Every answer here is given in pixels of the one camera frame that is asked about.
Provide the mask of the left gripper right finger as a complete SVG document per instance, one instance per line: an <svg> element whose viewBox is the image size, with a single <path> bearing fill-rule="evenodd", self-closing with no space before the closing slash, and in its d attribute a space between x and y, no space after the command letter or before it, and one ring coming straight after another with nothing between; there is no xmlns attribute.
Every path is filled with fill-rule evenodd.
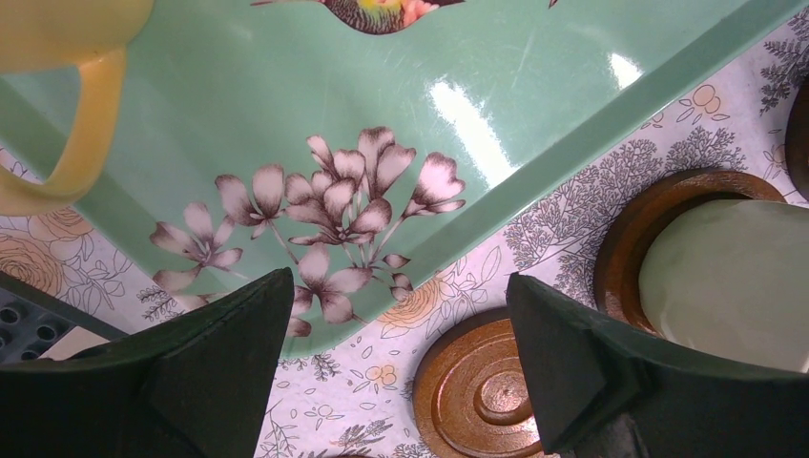
<svg viewBox="0 0 809 458"><path fill-rule="evenodd" d="M670 343L534 277L507 306L543 448L566 457L804 457L808 378Z"/></svg>

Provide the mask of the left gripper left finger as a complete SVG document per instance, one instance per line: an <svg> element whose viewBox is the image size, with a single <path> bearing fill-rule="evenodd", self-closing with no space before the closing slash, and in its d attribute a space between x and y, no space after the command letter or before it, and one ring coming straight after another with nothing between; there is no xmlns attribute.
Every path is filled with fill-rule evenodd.
<svg viewBox="0 0 809 458"><path fill-rule="evenodd" d="M250 457L294 299L290 268L68 359L1 368L5 457Z"/></svg>

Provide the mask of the brown wooden coaster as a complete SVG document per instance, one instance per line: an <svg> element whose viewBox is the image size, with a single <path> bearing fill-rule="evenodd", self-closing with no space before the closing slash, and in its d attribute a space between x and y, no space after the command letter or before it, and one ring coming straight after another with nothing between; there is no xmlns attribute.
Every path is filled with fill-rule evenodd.
<svg viewBox="0 0 809 458"><path fill-rule="evenodd" d="M438 457L540 457L543 448L508 311L451 327L413 382L416 427Z"/></svg>
<svg viewBox="0 0 809 458"><path fill-rule="evenodd" d="M671 222L717 199L785 201L766 180L733 170L693 169L656 181L625 206L603 239L592 280L597 309L658 337L660 333L641 306L642 262L655 239Z"/></svg>

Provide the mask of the pale green mug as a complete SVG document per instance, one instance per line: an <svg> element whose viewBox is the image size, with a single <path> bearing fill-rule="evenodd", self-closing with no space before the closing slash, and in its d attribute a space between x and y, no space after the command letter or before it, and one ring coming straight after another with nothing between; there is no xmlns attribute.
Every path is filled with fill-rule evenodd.
<svg viewBox="0 0 809 458"><path fill-rule="evenodd" d="M686 211L650 246L639 295L670 342L807 372L807 208L717 199Z"/></svg>

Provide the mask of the yellow mug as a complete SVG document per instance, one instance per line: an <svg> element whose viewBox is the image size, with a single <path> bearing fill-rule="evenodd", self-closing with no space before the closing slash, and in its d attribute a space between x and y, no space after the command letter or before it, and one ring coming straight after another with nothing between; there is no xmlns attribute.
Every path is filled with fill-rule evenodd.
<svg viewBox="0 0 809 458"><path fill-rule="evenodd" d="M127 71L127 49L152 1L4 1L1 74L72 69L74 108L64 147L37 181L1 171L1 213L22 217L75 204L101 177L111 151Z"/></svg>

